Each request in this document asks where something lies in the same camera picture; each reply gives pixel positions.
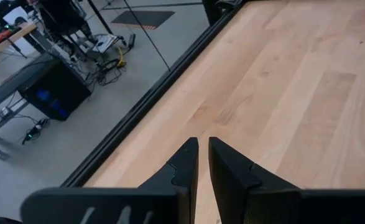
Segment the black rolling chair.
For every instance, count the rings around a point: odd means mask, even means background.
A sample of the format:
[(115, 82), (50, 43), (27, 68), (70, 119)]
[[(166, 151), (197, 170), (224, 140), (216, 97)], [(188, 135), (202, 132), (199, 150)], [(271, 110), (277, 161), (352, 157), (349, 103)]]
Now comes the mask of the black rolling chair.
[(75, 46), (65, 39), (64, 35), (70, 35), (73, 29), (80, 30), (92, 43), (98, 41), (85, 19), (77, 11), (71, 0), (37, 0), (37, 9), (42, 16), (44, 26), (50, 34), (53, 42), (69, 55), (76, 51)]

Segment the wooden bench top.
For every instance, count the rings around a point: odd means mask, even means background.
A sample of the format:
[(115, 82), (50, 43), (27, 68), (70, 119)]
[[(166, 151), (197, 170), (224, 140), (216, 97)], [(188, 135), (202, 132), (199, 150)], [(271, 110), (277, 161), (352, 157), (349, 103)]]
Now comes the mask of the wooden bench top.
[(36, 28), (37, 26), (33, 22), (22, 23), (15, 32), (11, 32), (10, 35), (0, 40), (0, 52), (23, 36), (33, 32)]

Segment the thin black pole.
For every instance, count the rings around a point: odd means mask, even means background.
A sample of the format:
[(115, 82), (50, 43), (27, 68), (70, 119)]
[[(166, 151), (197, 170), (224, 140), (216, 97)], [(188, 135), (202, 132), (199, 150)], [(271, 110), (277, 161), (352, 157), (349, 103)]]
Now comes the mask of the thin black pole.
[(143, 32), (145, 33), (146, 37), (148, 38), (149, 42), (152, 44), (152, 46), (154, 47), (155, 51), (157, 52), (157, 54), (159, 55), (159, 57), (161, 58), (161, 60), (163, 61), (163, 63), (165, 64), (167, 71), (170, 72), (170, 66), (168, 65), (168, 63), (166, 62), (166, 60), (164, 59), (163, 55), (160, 53), (159, 49), (157, 48), (157, 46), (155, 45), (154, 41), (152, 40), (152, 38), (150, 37), (150, 35), (147, 33), (147, 31), (144, 29), (142, 23), (140, 22), (139, 18), (136, 16), (135, 12), (132, 10), (132, 8), (130, 7), (130, 5), (128, 4), (127, 0), (123, 0), (125, 5), (127, 6), (128, 10), (131, 12), (132, 16), (135, 18), (135, 20), (137, 21), (138, 25), (140, 26), (140, 28), (143, 30)]

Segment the black computer tower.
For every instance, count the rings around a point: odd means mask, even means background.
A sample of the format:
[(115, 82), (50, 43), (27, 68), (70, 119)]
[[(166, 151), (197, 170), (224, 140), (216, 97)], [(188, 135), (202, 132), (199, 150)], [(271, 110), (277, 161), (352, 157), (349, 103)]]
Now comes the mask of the black computer tower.
[(91, 95), (79, 74), (57, 59), (28, 65), (19, 94), (50, 119), (65, 121)]

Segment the black floor mat striped edge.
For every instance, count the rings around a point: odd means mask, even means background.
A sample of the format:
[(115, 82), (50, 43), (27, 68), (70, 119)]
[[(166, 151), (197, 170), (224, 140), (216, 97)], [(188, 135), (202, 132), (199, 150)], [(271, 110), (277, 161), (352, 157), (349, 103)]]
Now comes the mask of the black floor mat striped edge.
[(132, 29), (155, 30), (174, 14), (173, 11), (124, 11), (111, 23)]

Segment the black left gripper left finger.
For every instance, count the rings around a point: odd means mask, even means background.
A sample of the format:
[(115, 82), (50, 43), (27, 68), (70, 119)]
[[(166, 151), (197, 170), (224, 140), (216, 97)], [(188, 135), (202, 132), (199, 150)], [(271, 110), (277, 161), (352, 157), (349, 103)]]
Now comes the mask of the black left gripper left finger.
[(148, 212), (144, 224), (194, 224), (198, 187), (198, 139), (188, 138), (172, 157), (138, 186), (144, 190), (174, 190), (175, 201)]

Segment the black aluminium table frame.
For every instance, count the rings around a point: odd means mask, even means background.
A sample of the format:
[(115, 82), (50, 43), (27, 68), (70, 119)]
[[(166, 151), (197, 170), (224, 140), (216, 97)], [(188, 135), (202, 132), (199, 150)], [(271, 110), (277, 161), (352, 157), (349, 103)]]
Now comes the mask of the black aluminium table frame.
[(248, 1), (235, 0), (232, 8), (226, 10), (213, 25), (207, 28), (189, 46), (182, 56), (171, 66), (170, 70), (161, 76), (160, 80), (144, 94), (122, 120), (94, 148), (88, 157), (73, 171), (66, 181), (64, 181), (62, 187), (84, 186), (168, 89), (180, 78), (184, 71), (196, 60), (202, 51), (206, 49), (210, 42)]

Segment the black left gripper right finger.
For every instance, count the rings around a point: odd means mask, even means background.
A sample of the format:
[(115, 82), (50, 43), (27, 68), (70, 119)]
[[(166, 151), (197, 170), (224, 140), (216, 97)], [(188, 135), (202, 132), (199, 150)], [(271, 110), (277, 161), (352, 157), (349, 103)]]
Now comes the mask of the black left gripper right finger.
[(297, 224), (299, 188), (210, 137), (210, 176), (222, 224)]

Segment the grey metal desk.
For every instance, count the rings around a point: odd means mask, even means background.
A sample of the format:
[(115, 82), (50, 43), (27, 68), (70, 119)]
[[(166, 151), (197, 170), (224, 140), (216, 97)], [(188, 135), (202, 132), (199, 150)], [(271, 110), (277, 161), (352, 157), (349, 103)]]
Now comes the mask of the grey metal desk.
[[(10, 78), (8, 78), (6, 81), (4, 81), (2, 84), (0, 84), (0, 103), (8, 99), (9, 97), (13, 98), (15, 96), (15, 93), (17, 92), (17, 89), (21, 87), (23, 84), (27, 83), (27, 81), (31, 78), (34, 78), (37, 76), (37, 72), (39, 70), (39, 67), (41, 65), (51, 65), (52, 60), (61, 60), (61, 56), (59, 53), (56, 52), (46, 52), (39, 57), (35, 58), (35, 60), (31, 61), (31, 63), (28, 63), (26, 66), (21, 68), (18, 72), (13, 74)], [(28, 105), (27, 102), (22, 104), (17, 109), (12, 109), (11, 104), (7, 104), (5, 106), (5, 109), (7, 111), (7, 114), (2, 116), (0, 112), (0, 128), (3, 127), (8, 121), (13, 119), (15, 116), (19, 114), (19, 112), (24, 109)], [(0, 150), (0, 160), (6, 161), (11, 156)]]

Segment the black power brick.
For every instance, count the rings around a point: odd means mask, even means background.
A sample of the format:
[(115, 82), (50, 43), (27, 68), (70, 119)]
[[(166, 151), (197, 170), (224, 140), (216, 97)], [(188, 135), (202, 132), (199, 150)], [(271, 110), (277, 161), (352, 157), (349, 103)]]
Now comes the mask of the black power brick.
[(43, 119), (39, 120), (32, 129), (27, 131), (25, 137), (22, 140), (22, 145), (24, 145), (27, 141), (37, 139), (40, 136), (41, 131), (44, 128), (47, 128), (49, 126), (49, 124), (50, 124), (49, 118), (43, 118)]

